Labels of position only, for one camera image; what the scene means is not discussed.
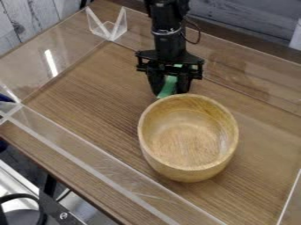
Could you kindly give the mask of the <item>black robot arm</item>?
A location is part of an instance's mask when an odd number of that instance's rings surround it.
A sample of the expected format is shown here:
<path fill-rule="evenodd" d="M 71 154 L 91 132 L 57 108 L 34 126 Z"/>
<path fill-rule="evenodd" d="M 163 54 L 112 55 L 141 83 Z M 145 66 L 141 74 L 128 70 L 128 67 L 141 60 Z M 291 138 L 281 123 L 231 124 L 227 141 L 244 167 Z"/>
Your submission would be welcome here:
<path fill-rule="evenodd" d="M 190 0 L 143 0 L 151 20 L 149 32 L 153 38 L 153 49 L 135 52 L 136 70 L 144 72 L 153 95 L 161 94 L 171 83 L 171 93 L 190 91 L 194 79 L 202 79 L 204 60 L 191 54 L 187 43 L 198 44 L 186 37 L 186 15 L 190 11 Z"/>

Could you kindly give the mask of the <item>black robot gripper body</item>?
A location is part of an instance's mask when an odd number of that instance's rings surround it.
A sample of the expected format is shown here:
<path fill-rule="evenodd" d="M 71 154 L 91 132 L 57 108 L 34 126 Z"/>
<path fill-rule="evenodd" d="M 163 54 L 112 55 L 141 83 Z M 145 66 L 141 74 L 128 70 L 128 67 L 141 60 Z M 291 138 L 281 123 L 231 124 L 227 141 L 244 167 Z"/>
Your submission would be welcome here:
<path fill-rule="evenodd" d="M 180 28 L 174 33 L 155 33 L 152 50 L 143 50 L 135 53 L 137 57 L 136 70 L 148 73 L 151 66 L 159 67 L 159 72 L 175 76 L 179 73 L 179 65 L 188 79 L 202 78 L 202 65 L 204 61 L 186 50 L 186 32 Z"/>

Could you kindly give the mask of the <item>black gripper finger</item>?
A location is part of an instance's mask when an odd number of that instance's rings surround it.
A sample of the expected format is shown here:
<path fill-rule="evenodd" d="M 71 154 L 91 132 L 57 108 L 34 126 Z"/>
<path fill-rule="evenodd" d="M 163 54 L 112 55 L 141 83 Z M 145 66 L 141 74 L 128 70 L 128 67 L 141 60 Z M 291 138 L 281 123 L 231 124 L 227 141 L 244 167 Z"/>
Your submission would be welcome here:
<path fill-rule="evenodd" d="M 164 85 L 164 75 L 160 71 L 148 70 L 147 78 L 148 78 L 151 92 L 153 95 L 157 95 Z"/>
<path fill-rule="evenodd" d="M 187 93 L 190 91 L 191 77 L 186 73 L 178 74 L 176 93 Z"/>

